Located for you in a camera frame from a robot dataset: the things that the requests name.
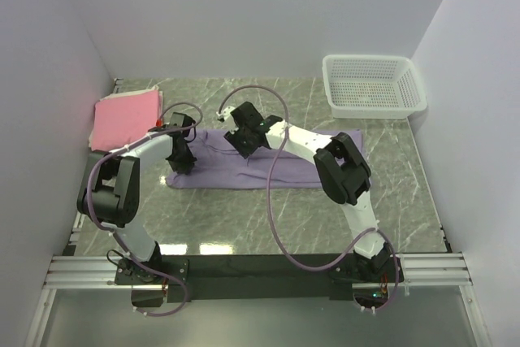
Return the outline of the purple t shirt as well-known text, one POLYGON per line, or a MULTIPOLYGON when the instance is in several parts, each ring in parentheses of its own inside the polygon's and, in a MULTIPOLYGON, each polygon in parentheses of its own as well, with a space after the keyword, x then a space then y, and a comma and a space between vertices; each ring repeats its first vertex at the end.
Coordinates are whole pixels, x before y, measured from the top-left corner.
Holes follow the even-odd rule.
MULTIPOLYGON (((275 156, 274 150, 260 148, 242 158, 224 139, 224 130, 197 133, 190 150, 197 159, 189 175, 172 172, 166 184, 173 189, 264 189, 275 156)), ((313 164, 283 152, 271 177, 273 189, 319 189, 319 175, 313 164)))

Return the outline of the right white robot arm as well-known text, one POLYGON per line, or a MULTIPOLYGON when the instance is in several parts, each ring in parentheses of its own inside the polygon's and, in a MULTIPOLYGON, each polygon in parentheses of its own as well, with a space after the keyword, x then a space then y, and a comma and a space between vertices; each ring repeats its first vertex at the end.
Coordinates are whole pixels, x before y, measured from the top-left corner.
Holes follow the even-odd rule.
POLYGON ((344 212, 354 237, 349 246, 351 254, 325 267, 307 269, 345 265, 347 273, 358 281, 380 281, 385 267, 392 265, 392 252, 378 233, 379 223, 371 204, 371 170, 352 137, 344 132, 335 136, 311 132, 276 115, 264 118, 250 102, 228 106, 217 118, 228 126, 224 138, 243 158, 265 148, 274 150, 276 157, 287 152, 313 164, 323 191, 344 212))

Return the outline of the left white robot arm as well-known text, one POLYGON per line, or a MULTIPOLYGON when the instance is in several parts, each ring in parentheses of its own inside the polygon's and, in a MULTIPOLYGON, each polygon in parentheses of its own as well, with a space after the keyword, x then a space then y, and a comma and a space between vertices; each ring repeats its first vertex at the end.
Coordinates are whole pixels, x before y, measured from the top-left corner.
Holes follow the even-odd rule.
POLYGON ((121 248, 121 266, 143 283, 151 284, 167 274, 159 244, 137 216, 141 173, 165 160, 174 173, 187 175, 197 159, 189 135, 198 122, 175 112, 168 122, 151 128, 144 137, 118 150, 90 153, 77 198, 77 210, 108 232, 121 248))

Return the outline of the white perforated plastic basket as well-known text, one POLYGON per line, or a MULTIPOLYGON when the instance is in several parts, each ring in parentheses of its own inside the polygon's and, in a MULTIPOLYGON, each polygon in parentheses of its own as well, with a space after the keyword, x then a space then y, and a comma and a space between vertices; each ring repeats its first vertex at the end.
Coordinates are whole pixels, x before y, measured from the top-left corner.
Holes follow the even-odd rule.
POLYGON ((422 80, 406 57, 330 54, 322 73, 334 118, 407 119, 427 109, 422 80))

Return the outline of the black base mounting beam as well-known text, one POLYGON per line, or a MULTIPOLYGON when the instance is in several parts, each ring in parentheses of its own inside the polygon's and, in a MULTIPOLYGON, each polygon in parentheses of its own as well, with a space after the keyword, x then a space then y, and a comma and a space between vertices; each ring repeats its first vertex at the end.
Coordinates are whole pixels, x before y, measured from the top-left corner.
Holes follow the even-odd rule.
POLYGON ((308 297, 352 301, 362 288, 404 281, 399 261, 388 258, 374 267, 356 254, 320 272, 304 271, 282 254, 164 255, 160 271, 185 283, 190 301, 308 297))

